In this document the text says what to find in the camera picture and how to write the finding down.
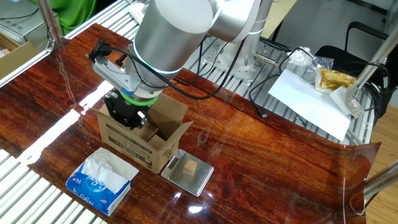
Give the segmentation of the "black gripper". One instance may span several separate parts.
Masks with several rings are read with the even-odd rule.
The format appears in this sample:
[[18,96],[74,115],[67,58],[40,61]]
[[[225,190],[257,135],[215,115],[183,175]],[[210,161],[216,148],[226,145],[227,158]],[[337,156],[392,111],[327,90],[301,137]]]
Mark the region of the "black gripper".
[[148,122],[148,106],[137,106],[125,100],[119,93],[110,93],[103,98],[110,117],[121,124],[133,124],[142,128]]

